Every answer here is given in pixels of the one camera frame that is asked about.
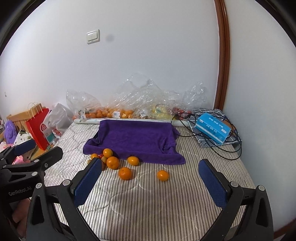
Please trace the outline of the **green-brown kiwi fruit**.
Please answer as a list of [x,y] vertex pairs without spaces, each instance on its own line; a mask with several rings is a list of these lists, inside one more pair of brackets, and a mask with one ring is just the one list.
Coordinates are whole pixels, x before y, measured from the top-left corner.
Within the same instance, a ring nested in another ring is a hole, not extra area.
[[106,164],[107,157],[103,156],[103,157],[101,158],[101,160],[102,160],[102,162],[103,162],[104,164]]

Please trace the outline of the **wooden crate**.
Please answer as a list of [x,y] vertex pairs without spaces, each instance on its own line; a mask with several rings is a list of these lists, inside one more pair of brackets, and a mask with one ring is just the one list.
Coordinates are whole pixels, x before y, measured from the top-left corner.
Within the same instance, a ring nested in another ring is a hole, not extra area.
[[8,115],[6,118],[8,121],[12,121],[17,130],[29,132],[26,122],[33,118],[36,114],[40,113],[44,109],[41,103],[33,104],[27,111],[17,113],[14,115]]

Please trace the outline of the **purple plush toy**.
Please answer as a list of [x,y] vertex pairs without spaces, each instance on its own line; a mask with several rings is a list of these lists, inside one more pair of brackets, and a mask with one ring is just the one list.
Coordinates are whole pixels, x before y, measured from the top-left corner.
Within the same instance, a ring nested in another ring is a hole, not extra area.
[[18,135],[18,131],[16,129],[16,126],[11,120],[8,120],[5,124],[5,130],[4,130],[4,138],[6,140],[6,143],[13,144],[16,140],[17,135]]

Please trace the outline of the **striped quilted mattress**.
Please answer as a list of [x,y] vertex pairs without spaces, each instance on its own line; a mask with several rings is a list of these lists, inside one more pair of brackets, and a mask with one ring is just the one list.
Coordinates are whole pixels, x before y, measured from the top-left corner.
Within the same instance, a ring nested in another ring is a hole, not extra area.
[[[89,226],[101,240],[199,240],[220,213],[198,173],[201,159],[242,187],[254,183],[231,145],[223,159],[209,148],[201,148],[189,131],[179,127],[177,151],[184,165],[142,163],[132,167],[133,178],[121,180],[118,172],[105,169],[85,204],[79,207]],[[168,181],[157,178],[159,170]]]

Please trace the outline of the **clear bag of mandarins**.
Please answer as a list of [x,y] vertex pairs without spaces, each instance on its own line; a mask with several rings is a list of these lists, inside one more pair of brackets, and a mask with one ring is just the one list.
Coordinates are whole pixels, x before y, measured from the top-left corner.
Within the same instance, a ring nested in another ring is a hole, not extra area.
[[117,94],[103,105],[95,96],[87,92],[75,90],[66,92],[66,102],[73,113],[74,120],[134,118],[134,108],[126,103],[126,99],[126,96]]

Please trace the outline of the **purple towel on tray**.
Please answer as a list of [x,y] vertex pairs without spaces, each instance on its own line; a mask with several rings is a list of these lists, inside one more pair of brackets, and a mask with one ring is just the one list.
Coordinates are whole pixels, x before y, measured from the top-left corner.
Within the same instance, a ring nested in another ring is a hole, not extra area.
[[104,120],[83,153],[99,154],[109,148],[120,159],[136,156],[144,163],[182,165],[186,160],[176,151],[178,135],[170,123]]

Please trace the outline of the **white wall switch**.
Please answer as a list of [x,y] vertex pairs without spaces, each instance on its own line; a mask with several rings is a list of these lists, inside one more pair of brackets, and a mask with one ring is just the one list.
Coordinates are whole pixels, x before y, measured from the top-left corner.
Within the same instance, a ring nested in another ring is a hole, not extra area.
[[94,30],[86,34],[86,43],[92,44],[100,41],[100,30]]

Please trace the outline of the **clear bag of red fruit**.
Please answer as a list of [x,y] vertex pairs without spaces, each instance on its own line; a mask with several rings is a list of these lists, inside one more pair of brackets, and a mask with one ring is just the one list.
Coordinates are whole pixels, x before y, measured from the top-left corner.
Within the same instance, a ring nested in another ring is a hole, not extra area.
[[173,106],[172,113],[178,119],[185,119],[196,109],[201,108],[207,100],[207,90],[203,82],[196,82],[189,89],[181,93],[181,98]]

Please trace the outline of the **blue tissue box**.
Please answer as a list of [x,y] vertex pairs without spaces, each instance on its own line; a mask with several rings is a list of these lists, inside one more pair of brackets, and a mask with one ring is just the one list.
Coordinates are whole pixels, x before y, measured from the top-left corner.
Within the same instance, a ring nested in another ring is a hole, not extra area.
[[228,125],[209,113],[204,113],[197,118],[195,128],[219,145],[225,142],[231,131]]

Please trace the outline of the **white rolled paper tube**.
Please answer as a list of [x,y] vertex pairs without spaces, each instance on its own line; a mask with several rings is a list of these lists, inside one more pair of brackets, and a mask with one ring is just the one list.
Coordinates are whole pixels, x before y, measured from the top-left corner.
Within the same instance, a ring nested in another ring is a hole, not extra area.
[[90,119],[74,119],[75,124],[85,125],[99,125],[102,121],[138,121],[138,122],[151,122],[151,123],[171,123],[175,127],[189,127],[190,124],[184,120],[152,120],[152,119],[120,119],[120,118],[90,118]]

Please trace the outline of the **brown wooden door frame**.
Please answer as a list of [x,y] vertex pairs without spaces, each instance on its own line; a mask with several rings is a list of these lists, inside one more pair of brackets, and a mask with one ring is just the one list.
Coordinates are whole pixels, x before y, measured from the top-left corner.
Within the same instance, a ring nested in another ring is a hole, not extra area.
[[230,29],[225,1],[215,0],[214,4],[219,33],[219,66],[214,108],[222,110],[226,99],[230,70]]

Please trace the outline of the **orange mandarin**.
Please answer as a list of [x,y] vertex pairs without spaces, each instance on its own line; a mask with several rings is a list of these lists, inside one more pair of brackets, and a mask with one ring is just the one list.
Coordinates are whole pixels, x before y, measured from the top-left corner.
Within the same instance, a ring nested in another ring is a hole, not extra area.
[[109,148],[106,148],[103,150],[102,154],[104,157],[109,158],[109,157],[113,156],[113,151]]
[[96,153],[93,153],[90,157],[90,159],[94,159],[94,158],[100,158],[100,156]]
[[139,158],[136,156],[130,156],[127,158],[127,161],[132,166],[138,166],[139,165]]
[[111,156],[106,160],[106,165],[112,170],[117,170],[120,166],[120,161],[117,157]]
[[168,181],[168,179],[170,178],[170,175],[167,171],[165,170],[159,170],[157,173],[157,178],[160,181]]
[[133,177],[132,170],[128,167],[122,167],[118,171],[118,176],[122,180],[131,180]]

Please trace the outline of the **clear bag of yellow fruit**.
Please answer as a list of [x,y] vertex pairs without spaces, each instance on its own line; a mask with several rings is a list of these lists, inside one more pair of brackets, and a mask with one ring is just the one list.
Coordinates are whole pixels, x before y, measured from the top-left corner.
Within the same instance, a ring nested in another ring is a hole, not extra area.
[[182,95],[161,89],[145,75],[134,73],[112,94],[107,107],[121,118],[169,120],[183,107]]

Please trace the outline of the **red paper shopping bag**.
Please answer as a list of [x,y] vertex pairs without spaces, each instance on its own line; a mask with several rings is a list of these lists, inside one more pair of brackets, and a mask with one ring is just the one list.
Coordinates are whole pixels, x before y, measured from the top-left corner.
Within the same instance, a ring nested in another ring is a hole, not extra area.
[[30,118],[26,121],[26,126],[30,134],[32,135],[38,147],[43,151],[45,151],[49,145],[42,129],[43,121],[48,113],[48,108],[43,107],[41,103],[34,103],[34,106],[29,110]]

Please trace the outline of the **white plastic bag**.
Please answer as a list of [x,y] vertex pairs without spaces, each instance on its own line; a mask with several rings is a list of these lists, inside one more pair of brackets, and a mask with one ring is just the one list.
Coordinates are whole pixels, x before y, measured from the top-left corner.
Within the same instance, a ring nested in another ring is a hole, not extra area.
[[43,124],[56,138],[60,138],[72,124],[72,118],[73,113],[67,107],[58,103],[46,115]]

